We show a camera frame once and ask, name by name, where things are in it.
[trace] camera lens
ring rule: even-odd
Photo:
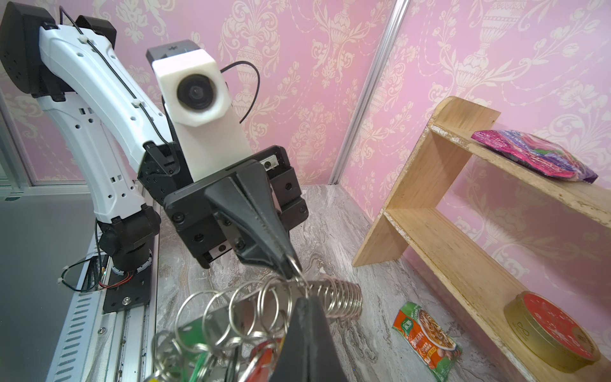
[[[214,100],[210,78],[202,75],[190,75],[183,78],[178,85],[177,95],[182,103],[195,110],[209,107]]]

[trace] screw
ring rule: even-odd
[[[185,214],[182,212],[176,212],[174,215],[172,215],[172,220],[174,220],[176,223],[181,223],[183,220],[185,220]]]

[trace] gold tin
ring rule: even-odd
[[[550,366],[574,373],[601,358],[598,347],[568,314],[548,299],[522,292],[505,306],[505,318],[516,335]]]

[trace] seasoning packet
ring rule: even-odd
[[[437,382],[445,382],[462,353],[460,346],[450,338],[435,320],[419,305],[405,304],[392,325],[418,353]]]

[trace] pink wallpaper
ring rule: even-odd
[[[23,0],[56,20],[58,6],[76,17],[110,20],[125,68],[157,103],[161,94],[147,48],[191,39],[220,67],[253,62],[260,93],[243,127],[253,149],[288,150],[302,184],[326,184],[383,32],[392,0]],[[243,115],[254,96],[252,69],[225,73],[233,107]],[[37,103],[3,73],[0,89],[35,181],[82,179],[64,140]]]
[[[611,189],[610,28],[604,0],[412,0],[342,186],[373,219],[435,106],[457,95],[501,111],[496,129],[565,146]],[[611,230],[478,159],[438,209],[611,357]]]

